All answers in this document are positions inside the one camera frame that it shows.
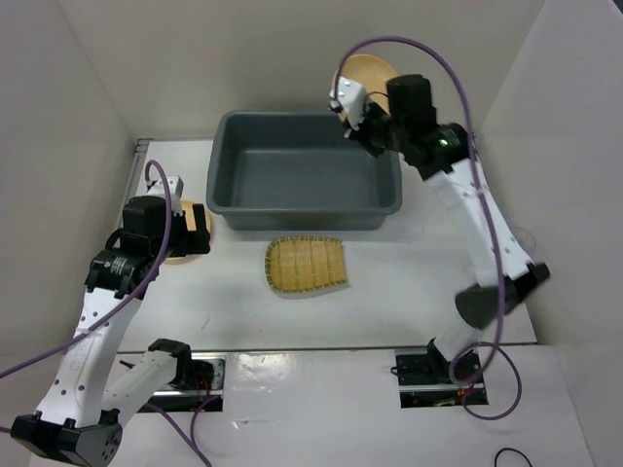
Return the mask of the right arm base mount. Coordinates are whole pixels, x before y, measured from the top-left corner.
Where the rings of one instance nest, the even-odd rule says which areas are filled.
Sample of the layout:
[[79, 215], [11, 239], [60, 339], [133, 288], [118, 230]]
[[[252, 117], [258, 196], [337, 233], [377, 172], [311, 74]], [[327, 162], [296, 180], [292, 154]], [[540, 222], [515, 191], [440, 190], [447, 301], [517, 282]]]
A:
[[425, 348], [397, 349], [394, 356], [390, 372], [397, 379], [401, 409], [459, 407], [462, 400], [467, 406], [489, 404], [482, 377], [467, 387], [459, 387], [433, 367]]

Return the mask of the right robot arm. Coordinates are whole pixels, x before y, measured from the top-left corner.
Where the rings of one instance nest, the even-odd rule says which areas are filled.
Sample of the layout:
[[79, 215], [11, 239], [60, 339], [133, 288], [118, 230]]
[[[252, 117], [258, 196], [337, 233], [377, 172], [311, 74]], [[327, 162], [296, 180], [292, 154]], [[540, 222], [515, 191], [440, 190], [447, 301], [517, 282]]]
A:
[[334, 91], [348, 139], [378, 157], [403, 156], [442, 200], [457, 225], [475, 270], [476, 282], [458, 292], [457, 318], [427, 346], [426, 370], [438, 382], [460, 370], [459, 353], [472, 348], [483, 331], [513, 311], [550, 277], [518, 244], [502, 216], [467, 131], [441, 125], [432, 103], [430, 82], [419, 74], [397, 76], [385, 84], [386, 106], [349, 78]]

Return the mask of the tan plate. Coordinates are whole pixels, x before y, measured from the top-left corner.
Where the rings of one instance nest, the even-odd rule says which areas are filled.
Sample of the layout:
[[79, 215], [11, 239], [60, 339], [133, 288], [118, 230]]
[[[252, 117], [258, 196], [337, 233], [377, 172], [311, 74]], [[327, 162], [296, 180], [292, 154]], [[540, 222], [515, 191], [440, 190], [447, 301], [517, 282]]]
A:
[[[184, 215], [187, 216], [187, 223], [188, 223], [189, 228], [193, 228], [195, 226], [195, 221], [191, 220], [191, 214], [193, 214], [194, 203], [197, 203], [197, 202], [191, 201], [189, 199], [182, 199], [183, 216]], [[212, 227], [211, 218], [206, 209], [205, 209], [205, 212], [208, 215], [208, 230], [210, 232], [210, 239], [211, 239], [211, 227]], [[198, 259], [200, 256], [202, 255], [193, 255], [193, 256], [186, 256], [186, 257], [167, 257], [165, 260], [165, 264], [172, 265], [172, 266], [183, 265], [183, 264], [187, 264]]]
[[354, 54], [336, 73], [334, 84], [337, 85], [340, 77], [362, 84], [367, 91], [368, 103], [374, 101], [389, 113], [386, 82], [397, 76], [395, 69], [381, 58], [371, 54]]

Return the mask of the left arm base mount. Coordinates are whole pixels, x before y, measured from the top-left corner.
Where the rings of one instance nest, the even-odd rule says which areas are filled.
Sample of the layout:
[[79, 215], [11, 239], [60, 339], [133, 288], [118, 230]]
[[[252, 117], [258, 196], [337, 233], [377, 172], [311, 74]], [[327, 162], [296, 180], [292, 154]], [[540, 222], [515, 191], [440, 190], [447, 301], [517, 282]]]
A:
[[148, 413], [151, 404], [167, 413], [220, 413], [226, 375], [226, 355], [197, 353], [193, 355], [194, 373], [181, 383], [165, 385], [156, 391], [141, 409]]

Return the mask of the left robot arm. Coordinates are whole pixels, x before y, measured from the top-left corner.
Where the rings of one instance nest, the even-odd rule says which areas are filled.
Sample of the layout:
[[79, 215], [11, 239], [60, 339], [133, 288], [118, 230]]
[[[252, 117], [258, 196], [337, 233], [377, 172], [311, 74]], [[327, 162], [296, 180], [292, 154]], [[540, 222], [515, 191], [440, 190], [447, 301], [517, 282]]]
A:
[[209, 251], [209, 222], [199, 203], [166, 207], [160, 196], [132, 198], [122, 225], [91, 261], [76, 342], [64, 352], [54, 382], [33, 413], [16, 417], [12, 439], [33, 454], [74, 466], [107, 466], [124, 427], [168, 385], [207, 394], [211, 364], [192, 357], [187, 343], [159, 338], [112, 386], [106, 381], [160, 248], [167, 257]]

